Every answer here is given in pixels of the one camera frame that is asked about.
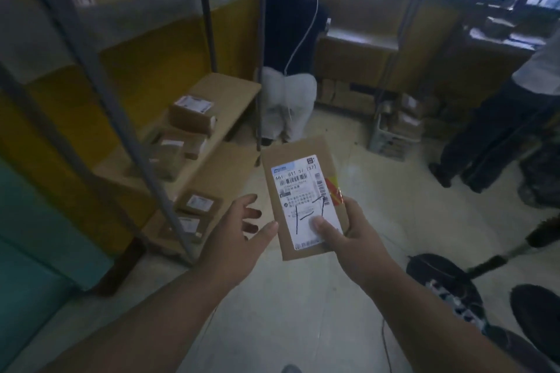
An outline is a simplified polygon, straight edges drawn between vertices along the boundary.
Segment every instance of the plastic crate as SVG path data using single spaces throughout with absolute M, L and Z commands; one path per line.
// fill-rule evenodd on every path
M 379 110 L 367 149 L 375 154 L 403 162 L 410 148 L 420 143 L 421 139 L 399 136 L 387 131 L 387 116 L 382 109 Z

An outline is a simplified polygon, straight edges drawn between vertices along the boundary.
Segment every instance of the white wall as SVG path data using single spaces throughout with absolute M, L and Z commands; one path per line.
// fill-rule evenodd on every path
M 210 1 L 216 8 L 231 0 Z M 80 11 L 97 50 L 201 14 L 200 0 L 127 0 Z M 0 62 L 24 84 L 72 64 L 42 9 L 17 0 L 0 0 Z

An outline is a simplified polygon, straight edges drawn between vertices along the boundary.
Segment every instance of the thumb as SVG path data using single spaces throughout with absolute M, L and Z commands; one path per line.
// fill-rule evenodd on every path
M 332 227 L 332 224 L 323 217 L 314 217 L 311 222 L 317 234 L 325 239 L 325 242 L 327 242 L 334 251 L 339 250 L 345 243 L 346 237 L 336 228 Z
M 260 231 L 248 241 L 248 244 L 253 247 L 257 256 L 260 256 L 264 250 L 267 249 L 268 244 L 274 239 L 277 233 L 278 223 L 276 221 L 270 221 L 270 223 L 261 228 Z

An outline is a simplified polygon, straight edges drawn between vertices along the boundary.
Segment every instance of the white pants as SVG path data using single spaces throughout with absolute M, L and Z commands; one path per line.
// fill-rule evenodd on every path
M 317 81 L 311 74 L 285 77 L 273 68 L 262 70 L 262 137 L 301 139 L 317 97 Z

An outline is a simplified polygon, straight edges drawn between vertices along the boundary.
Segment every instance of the hand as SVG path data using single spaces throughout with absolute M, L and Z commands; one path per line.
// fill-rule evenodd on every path
M 315 217 L 312 224 L 315 231 L 336 253 L 342 270 L 366 292 L 370 282 L 394 264 L 375 229 L 366 220 L 358 203 L 344 198 L 350 230 L 345 235 L 326 221 Z
M 248 276 L 278 232 L 276 221 L 266 224 L 260 231 L 254 224 L 244 221 L 262 215 L 259 210 L 247 207 L 256 198 L 256 194 L 249 194 L 233 201 L 208 237 L 198 260 L 197 268 L 216 280 L 226 292 Z M 248 239 L 243 232 L 256 235 Z

